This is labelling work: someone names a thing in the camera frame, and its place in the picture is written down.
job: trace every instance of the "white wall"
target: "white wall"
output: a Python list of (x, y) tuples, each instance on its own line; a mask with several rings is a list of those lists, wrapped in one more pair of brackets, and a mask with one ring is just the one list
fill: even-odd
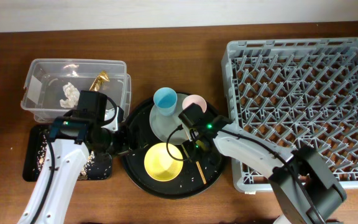
[(358, 0), (0, 0), (0, 32), (358, 21)]

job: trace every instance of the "white dish rack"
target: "white dish rack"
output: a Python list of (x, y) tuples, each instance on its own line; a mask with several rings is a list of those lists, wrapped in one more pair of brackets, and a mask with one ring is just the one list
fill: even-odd
[[(281, 146), (318, 150), (346, 189), (358, 188), (358, 38), (239, 40), (222, 59), (229, 117)], [(232, 160), (238, 191), (270, 191)]]

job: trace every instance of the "gold wrapper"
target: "gold wrapper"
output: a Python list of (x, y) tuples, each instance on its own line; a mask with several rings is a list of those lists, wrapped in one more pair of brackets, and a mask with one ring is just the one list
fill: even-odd
[(99, 75), (95, 78), (95, 80), (92, 83), (92, 86), (89, 90), (91, 91), (99, 91), (101, 85), (104, 82), (110, 82), (109, 75), (106, 71), (101, 71)]

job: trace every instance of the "brown tabletop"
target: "brown tabletop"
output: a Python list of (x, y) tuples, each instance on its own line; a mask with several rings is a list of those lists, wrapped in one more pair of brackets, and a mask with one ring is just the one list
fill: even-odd
[[(33, 59), (122, 60), (132, 77), (131, 108), (169, 86), (227, 114), (221, 59), (229, 41), (318, 37), (358, 37), (358, 22), (0, 34), (0, 223), (19, 220), (35, 185), (22, 178), (35, 121), (19, 106)], [(347, 196), (331, 218), (358, 223), (358, 190)], [(77, 182), (65, 223), (262, 223), (280, 214), (273, 193), (234, 189), (230, 166), (202, 194), (167, 200), (138, 188), (115, 159), (110, 179)]]

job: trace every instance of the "yellow plate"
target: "yellow plate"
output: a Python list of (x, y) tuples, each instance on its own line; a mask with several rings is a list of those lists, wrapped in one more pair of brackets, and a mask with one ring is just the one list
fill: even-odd
[[(183, 159), (179, 149), (168, 144), (169, 152), (173, 157)], [(152, 146), (144, 157), (144, 167), (151, 178), (157, 181), (169, 181), (179, 175), (182, 161), (172, 159), (167, 152), (167, 143), (158, 143)]]

